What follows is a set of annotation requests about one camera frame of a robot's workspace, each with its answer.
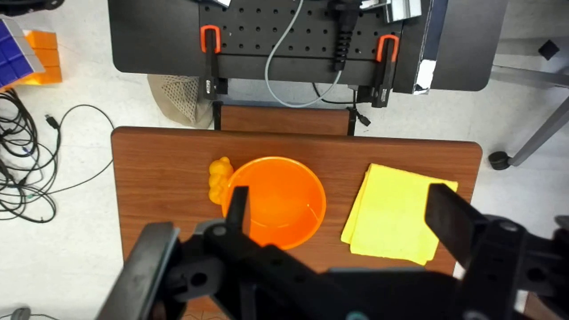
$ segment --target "yellow cloth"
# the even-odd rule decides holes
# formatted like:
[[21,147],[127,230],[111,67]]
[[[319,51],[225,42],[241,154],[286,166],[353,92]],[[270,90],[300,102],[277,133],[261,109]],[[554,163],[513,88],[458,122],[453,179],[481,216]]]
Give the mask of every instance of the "yellow cloth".
[[424,264],[433,257],[438,243],[424,221],[430,182],[458,188],[456,181],[371,163],[342,227],[341,241],[350,243],[351,253]]

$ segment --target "white cable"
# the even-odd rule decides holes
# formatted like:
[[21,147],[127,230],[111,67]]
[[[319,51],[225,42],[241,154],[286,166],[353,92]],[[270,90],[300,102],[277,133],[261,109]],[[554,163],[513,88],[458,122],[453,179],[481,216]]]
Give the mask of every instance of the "white cable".
[[273,44],[273,47],[270,49],[268,56],[266,56],[266,61],[264,61],[264,85],[266,85],[266,90],[270,92],[270,95],[278,101],[280,104],[284,106],[291,106],[291,108],[302,108],[302,106],[309,106],[309,104],[314,104],[318,101],[321,101],[328,90],[332,90],[335,86],[335,83],[339,81],[339,76],[341,76],[341,70],[337,70],[334,81],[312,101],[307,101],[307,102],[287,102],[284,99],[280,99],[270,86],[270,77],[268,77],[268,69],[270,69],[270,63],[271,63],[271,56],[273,53],[278,49],[278,45],[282,44],[284,37],[287,35],[289,28],[294,24],[300,10],[302,10],[302,5],[303,5],[303,0],[298,0],[298,6],[296,6],[296,12],[294,15],[289,19],[287,26],[284,28],[282,35],[278,37],[278,40]]

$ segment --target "orange bowl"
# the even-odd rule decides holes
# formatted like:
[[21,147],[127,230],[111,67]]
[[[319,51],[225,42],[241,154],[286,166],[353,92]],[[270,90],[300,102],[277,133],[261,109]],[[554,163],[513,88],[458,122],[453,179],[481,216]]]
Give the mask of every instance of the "orange bowl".
[[234,186],[248,186],[248,236],[259,245],[293,248],[307,241],[325,213],[325,191],[303,163],[264,156],[241,165],[227,182],[221,213],[227,214]]

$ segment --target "wooden board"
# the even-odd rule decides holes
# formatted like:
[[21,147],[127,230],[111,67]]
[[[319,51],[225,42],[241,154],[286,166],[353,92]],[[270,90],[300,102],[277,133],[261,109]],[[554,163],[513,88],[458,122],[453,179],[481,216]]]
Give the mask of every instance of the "wooden board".
[[351,134],[348,109],[232,106],[220,108],[221,131]]
[[[339,241],[341,227],[366,166],[383,163],[419,173],[458,181],[470,197],[479,145],[472,141],[428,141],[353,136],[257,134],[225,131],[118,127],[111,134],[113,168],[124,255],[149,221],[173,221],[188,237],[198,221],[220,218],[207,200],[207,165],[229,156],[238,166],[252,157],[278,154],[310,166],[326,191],[326,214],[319,230],[291,253],[314,269],[328,266],[410,266],[408,261],[351,255]],[[426,264],[451,271],[446,248]]]

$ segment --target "pegboard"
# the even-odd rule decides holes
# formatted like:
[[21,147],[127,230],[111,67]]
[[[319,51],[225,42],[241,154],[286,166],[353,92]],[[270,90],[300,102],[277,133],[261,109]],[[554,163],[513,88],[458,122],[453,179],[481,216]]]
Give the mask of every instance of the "pegboard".
[[[298,0],[230,0],[227,8],[198,5],[198,22],[221,29],[221,54],[266,56],[294,13]],[[398,31],[401,22],[385,24],[383,8],[358,12],[348,60],[374,60],[376,37]],[[302,12],[275,56],[332,58],[335,21],[326,0],[305,0]]]

